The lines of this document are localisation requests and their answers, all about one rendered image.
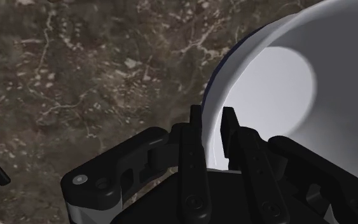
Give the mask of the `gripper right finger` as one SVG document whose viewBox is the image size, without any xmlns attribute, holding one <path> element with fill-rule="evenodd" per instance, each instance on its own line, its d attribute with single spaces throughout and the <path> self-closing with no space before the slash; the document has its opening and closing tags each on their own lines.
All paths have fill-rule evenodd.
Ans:
<svg viewBox="0 0 358 224">
<path fill-rule="evenodd" d="M 284 136 L 261 139 L 223 108 L 221 139 L 229 168 L 240 170 L 253 224 L 358 224 L 358 178 Z"/>
</svg>

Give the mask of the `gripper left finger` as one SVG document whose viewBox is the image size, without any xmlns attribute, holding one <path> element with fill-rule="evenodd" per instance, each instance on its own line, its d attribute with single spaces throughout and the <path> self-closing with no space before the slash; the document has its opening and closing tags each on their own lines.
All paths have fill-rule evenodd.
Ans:
<svg viewBox="0 0 358 224">
<path fill-rule="evenodd" d="M 188 123 L 170 132 L 150 127 L 64 175 L 60 186 L 70 224 L 111 224 L 143 186 L 177 167 L 180 224 L 209 224 L 212 213 L 202 146 L 202 108 L 190 107 Z"/>
</svg>

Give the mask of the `white bowl with dark outside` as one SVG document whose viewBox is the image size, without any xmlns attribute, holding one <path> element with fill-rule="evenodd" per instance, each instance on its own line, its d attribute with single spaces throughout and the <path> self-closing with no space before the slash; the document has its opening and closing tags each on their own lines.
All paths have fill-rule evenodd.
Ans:
<svg viewBox="0 0 358 224">
<path fill-rule="evenodd" d="M 202 102 L 207 166 L 225 170 L 221 112 L 286 136 L 358 177 L 358 0 L 322 0 L 237 43 Z"/>
</svg>

